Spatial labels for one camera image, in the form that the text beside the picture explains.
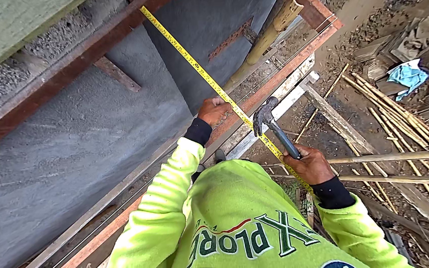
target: black cuff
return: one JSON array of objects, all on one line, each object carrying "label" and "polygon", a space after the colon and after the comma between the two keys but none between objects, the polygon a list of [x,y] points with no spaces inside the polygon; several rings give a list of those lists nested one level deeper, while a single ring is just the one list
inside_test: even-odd
[{"label": "black cuff", "polygon": [[311,185],[314,194],[320,199],[320,206],[326,209],[340,209],[355,204],[355,199],[350,196],[337,176],[317,185]]},{"label": "black cuff", "polygon": [[211,126],[197,117],[193,119],[184,137],[205,147],[205,144],[210,139],[211,131],[213,131]]}]

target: hammer handle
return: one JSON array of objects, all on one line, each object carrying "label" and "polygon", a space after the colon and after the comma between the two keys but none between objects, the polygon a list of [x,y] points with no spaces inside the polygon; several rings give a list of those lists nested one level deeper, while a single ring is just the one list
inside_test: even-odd
[{"label": "hammer handle", "polygon": [[302,157],[301,154],[294,147],[291,141],[289,141],[289,138],[287,137],[287,135],[284,133],[284,131],[281,129],[281,127],[277,124],[275,120],[271,120],[270,129],[274,132],[276,137],[281,141],[282,145],[284,145],[289,155],[296,160],[300,160]]}]

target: yellow measuring tape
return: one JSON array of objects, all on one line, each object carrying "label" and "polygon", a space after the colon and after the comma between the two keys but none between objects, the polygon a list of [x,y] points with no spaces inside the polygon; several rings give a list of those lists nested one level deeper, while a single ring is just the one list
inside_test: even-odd
[{"label": "yellow measuring tape", "polygon": [[[249,119],[247,114],[242,111],[242,109],[232,100],[226,92],[216,83],[216,81],[196,62],[196,60],[180,45],[180,43],[163,27],[163,25],[146,9],[145,6],[140,8],[140,11],[147,17],[147,19],[152,22],[152,24],[163,34],[163,36],[182,54],[183,58],[188,61],[191,66],[203,77],[203,79],[220,95],[220,97],[225,101],[229,102],[233,107],[233,111],[249,126],[253,129],[253,122]],[[259,139],[271,150],[271,152],[279,159],[282,155],[282,152],[277,149],[277,147],[270,141],[266,135],[262,135]],[[290,166],[284,164],[286,169],[290,174],[294,175],[310,193],[313,193],[312,188],[305,181],[303,181],[299,175],[297,175]]]}]

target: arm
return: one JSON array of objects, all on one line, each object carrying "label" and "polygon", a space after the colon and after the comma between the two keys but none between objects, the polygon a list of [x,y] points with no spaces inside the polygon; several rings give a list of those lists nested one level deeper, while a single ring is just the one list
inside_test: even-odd
[{"label": "arm", "polygon": [[334,176],[324,155],[310,147],[295,147],[301,160],[284,153],[283,161],[312,186],[322,226],[337,246],[369,267],[410,267],[396,247],[384,240],[382,229],[370,218],[361,200]]},{"label": "arm", "polygon": [[191,175],[205,154],[203,146],[210,137],[211,124],[225,119],[226,110],[229,108],[218,100],[205,100],[198,118],[178,140],[177,148],[148,186],[138,209],[130,213],[115,243],[109,267],[156,267],[175,252],[185,228],[182,206]]}]

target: concrete wall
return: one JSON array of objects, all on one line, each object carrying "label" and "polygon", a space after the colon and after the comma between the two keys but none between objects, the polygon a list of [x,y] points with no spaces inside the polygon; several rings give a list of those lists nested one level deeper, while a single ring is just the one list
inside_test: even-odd
[{"label": "concrete wall", "polygon": [[107,57],[142,89],[91,67],[0,141],[0,267],[61,234],[191,119],[142,26]]},{"label": "concrete wall", "polygon": [[[275,0],[173,0],[155,16],[182,46],[221,86],[241,65],[251,48],[244,37],[231,43],[208,62],[208,54],[226,40],[250,17],[251,28],[261,29]],[[204,99],[215,91],[153,27],[144,22],[147,32],[162,56],[192,114],[198,112]]]}]

